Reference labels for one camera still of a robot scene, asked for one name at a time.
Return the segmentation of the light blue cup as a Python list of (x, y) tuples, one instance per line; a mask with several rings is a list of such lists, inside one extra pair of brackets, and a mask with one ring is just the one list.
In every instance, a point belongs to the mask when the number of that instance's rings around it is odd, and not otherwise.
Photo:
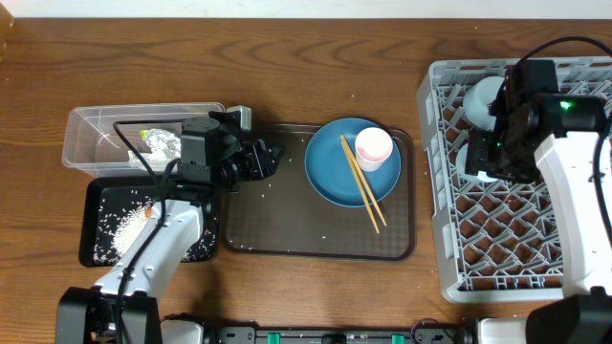
[(470, 145), (464, 144), (457, 153), (455, 167), (459, 176), (467, 182), (474, 183), (494, 183), (498, 179), (490, 175), (490, 170), (487, 166), (481, 166), (477, 172), (471, 174), (468, 171), (468, 153)]

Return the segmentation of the light blue bowl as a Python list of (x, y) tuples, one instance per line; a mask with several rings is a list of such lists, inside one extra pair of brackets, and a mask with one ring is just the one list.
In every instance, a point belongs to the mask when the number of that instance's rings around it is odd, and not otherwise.
[(490, 114), (490, 108), (503, 81), (502, 76), (488, 76), (468, 89), (463, 108), (472, 126), (486, 131), (494, 129), (496, 117)]

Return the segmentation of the white tissue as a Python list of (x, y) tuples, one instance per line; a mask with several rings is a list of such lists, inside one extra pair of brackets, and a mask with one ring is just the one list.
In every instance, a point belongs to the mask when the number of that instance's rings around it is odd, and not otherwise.
[[(128, 152), (128, 156), (128, 163), (131, 167), (135, 167), (143, 171), (146, 170), (142, 162), (132, 151)], [(180, 153), (178, 151), (174, 152), (171, 150), (153, 150), (151, 153), (141, 153), (141, 156), (154, 172), (164, 172), (166, 166), (171, 161), (180, 158)]]

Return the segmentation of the foil snack wrapper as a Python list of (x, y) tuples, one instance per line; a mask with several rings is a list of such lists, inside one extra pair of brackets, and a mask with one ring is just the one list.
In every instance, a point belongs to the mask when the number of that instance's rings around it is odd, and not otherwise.
[(145, 146), (145, 153), (155, 154), (167, 159), (180, 157), (181, 140), (177, 134), (159, 128), (140, 130), (139, 134)]

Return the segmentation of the white rice pile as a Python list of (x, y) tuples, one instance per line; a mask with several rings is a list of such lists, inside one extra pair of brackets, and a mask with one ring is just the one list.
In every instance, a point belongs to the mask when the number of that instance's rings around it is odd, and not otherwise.
[(93, 231), (93, 267), (113, 266), (118, 262), (149, 220), (144, 211), (153, 205), (154, 197), (153, 186), (113, 187), (101, 192)]

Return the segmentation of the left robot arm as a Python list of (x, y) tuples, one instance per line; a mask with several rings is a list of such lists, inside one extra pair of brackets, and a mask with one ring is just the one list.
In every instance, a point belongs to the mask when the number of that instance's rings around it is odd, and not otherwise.
[(246, 107), (181, 120), (181, 153), (158, 175), (151, 215), (119, 261), (90, 289), (70, 287), (57, 307), (57, 343), (214, 343), (216, 329), (181, 313), (159, 316), (159, 301), (188, 249), (240, 182), (272, 176), (283, 145), (244, 140)]

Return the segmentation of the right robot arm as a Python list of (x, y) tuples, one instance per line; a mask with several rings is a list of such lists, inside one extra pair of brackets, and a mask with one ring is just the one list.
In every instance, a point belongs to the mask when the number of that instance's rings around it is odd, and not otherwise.
[(551, 60), (526, 59), (478, 81), (464, 108), (475, 129), (464, 170), (543, 180), (562, 251), (562, 298), (524, 319), (476, 322), (477, 343), (611, 340), (611, 117), (596, 96), (560, 91)]

